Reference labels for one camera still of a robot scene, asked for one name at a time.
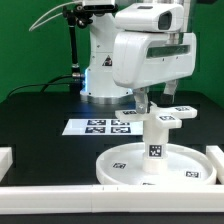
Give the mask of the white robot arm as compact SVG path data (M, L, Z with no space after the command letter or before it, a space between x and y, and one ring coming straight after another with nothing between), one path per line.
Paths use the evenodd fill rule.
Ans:
M171 104L178 81L195 68L196 0L84 0L90 15L90 63L81 99L97 104L133 100L148 109L149 88L165 85Z

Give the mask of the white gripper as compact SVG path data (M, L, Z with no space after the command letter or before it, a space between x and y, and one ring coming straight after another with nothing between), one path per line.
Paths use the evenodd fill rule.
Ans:
M185 33L183 43L168 45L163 33L120 32L114 43L112 74L114 82L131 88L136 112L148 111L147 86L167 82L161 102L172 104L178 81L190 76L195 68L196 36Z

